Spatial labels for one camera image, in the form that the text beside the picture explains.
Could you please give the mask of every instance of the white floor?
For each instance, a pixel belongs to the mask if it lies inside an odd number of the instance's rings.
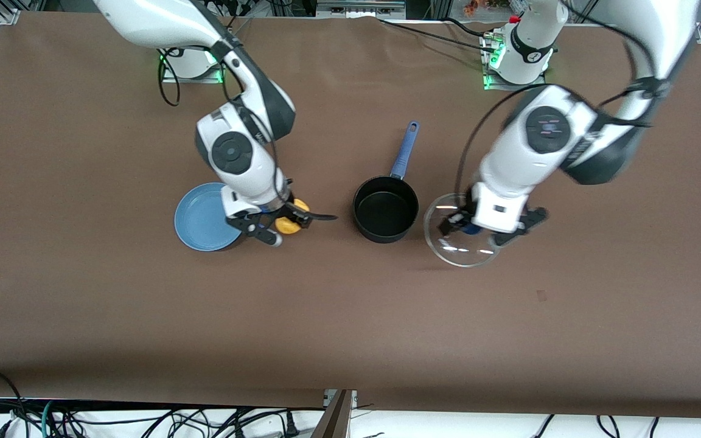
[[[120,421],[127,419],[149,419],[163,415],[166,411],[105,411],[84,412],[77,417],[89,421]],[[212,423],[223,422],[233,411],[218,409],[206,411]],[[309,436],[318,423],[320,411],[298,411],[294,413],[295,424]],[[532,438],[540,429],[545,415],[529,414],[472,414],[416,411],[354,411],[350,421],[350,438],[368,438],[382,433],[381,438]],[[0,414],[0,427],[9,415]],[[649,438],[652,418],[615,417],[623,438]],[[152,422],[138,422],[117,426],[85,426],[87,438],[138,438]],[[172,421],[165,421],[154,431],[151,438],[165,438]],[[275,437],[282,430],[281,421],[272,416],[245,427],[247,438]],[[31,436],[39,438],[40,430],[32,426]],[[25,436],[23,422],[12,422],[7,438]],[[557,415],[543,438],[606,438],[595,417],[589,415]],[[701,419],[662,418],[655,438],[699,438]],[[175,438],[202,438],[202,433],[183,427]]]

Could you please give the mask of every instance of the yellow object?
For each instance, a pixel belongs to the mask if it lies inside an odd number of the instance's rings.
[[[294,205],[304,211],[310,211],[310,208],[306,205],[306,203],[302,202],[302,200],[294,200]],[[292,235],[301,230],[299,224],[296,224],[287,217],[278,217],[278,219],[275,219],[275,228],[278,230],[278,232],[284,235]]]

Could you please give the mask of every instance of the teal cable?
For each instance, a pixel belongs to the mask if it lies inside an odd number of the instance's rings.
[[[45,404],[45,409],[42,410],[42,438],[47,438],[47,414],[51,411],[51,405],[53,405],[52,400],[47,402]]]

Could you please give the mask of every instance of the black band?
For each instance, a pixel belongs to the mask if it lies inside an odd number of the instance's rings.
[[[551,47],[553,47],[553,44],[543,48],[534,48],[526,45],[526,43],[521,41],[520,37],[518,37],[518,26],[512,28],[512,32],[510,32],[510,41],[512,42],[512,47],[515,49],[515,51],[521,53],[521,57],[526,64],[535,64],[539,62],[543,56],[547,55],[548,52],[551,51]]]

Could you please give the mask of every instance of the blue handle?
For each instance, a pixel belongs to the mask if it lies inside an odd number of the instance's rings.
[[[418,122],[412,121],[407,125],[407,130],[404,132],[400,153],[397,155],[397,160],[394,161],[394,167],[391,169],[391,176],[404,179],[404,174],[407,172],[407,161],[410,160],[410,153],[413,151],[415,137],[418,136],[420,125]]]

